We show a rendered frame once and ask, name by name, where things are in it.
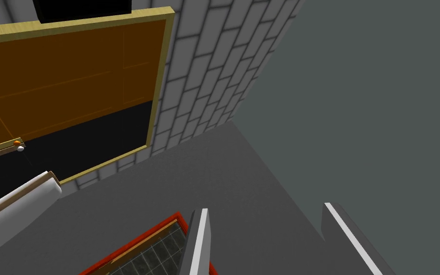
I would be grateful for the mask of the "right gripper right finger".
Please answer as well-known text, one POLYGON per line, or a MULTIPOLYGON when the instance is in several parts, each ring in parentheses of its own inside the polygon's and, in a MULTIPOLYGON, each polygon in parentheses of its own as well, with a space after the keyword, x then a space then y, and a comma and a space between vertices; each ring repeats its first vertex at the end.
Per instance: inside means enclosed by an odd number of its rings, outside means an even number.
POLYGON ((396 275, 340 204, 324 203, 321 231, 327 275, 396 275))

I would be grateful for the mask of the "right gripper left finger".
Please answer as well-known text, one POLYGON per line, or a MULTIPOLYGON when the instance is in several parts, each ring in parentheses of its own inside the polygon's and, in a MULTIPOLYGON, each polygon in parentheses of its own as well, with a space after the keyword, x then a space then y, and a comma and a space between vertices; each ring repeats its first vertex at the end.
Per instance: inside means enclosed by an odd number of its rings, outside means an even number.
POLYGON ((209 275, 211 225, 207 208, 193 211, 179 265, 179 275, 209 275))

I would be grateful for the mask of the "red framed dark panel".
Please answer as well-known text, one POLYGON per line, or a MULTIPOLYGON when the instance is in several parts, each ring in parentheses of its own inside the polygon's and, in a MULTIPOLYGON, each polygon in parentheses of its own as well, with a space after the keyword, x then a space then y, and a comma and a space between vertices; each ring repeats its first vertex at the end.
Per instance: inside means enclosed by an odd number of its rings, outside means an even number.
POLYGON ((179 275, 189 224, 177 212, 79 275, 179 275))

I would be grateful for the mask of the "brown door leaf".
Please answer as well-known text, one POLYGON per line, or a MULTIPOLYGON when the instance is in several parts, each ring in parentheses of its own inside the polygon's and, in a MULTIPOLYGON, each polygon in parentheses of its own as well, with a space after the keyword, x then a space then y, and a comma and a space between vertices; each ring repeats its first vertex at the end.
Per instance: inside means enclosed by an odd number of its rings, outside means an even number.
POLYGON ((0 144, 153 101, 167 23, 0 25, 0 144))

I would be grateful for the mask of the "black rectangular box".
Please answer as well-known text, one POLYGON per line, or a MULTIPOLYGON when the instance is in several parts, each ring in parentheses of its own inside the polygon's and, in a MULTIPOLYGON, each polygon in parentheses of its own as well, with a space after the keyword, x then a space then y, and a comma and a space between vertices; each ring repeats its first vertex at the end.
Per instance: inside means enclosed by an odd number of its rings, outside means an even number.
POLYGON ((131 14, 132 0, 32 0, 40 23, 131 14))

